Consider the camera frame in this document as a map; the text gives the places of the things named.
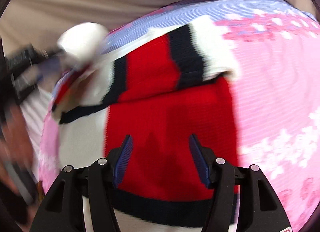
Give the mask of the person's left hand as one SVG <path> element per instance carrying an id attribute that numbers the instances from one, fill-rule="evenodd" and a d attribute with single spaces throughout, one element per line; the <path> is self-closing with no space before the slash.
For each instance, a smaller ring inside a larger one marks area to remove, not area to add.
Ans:
<path id="1" fill-rule="evenodd" d="M 6 122 L 1 124 L 1 160 L 17 163 L 22 168 L 31 168 L 34 151 L 20 107 L 10 105 L 5 117 Z"/>

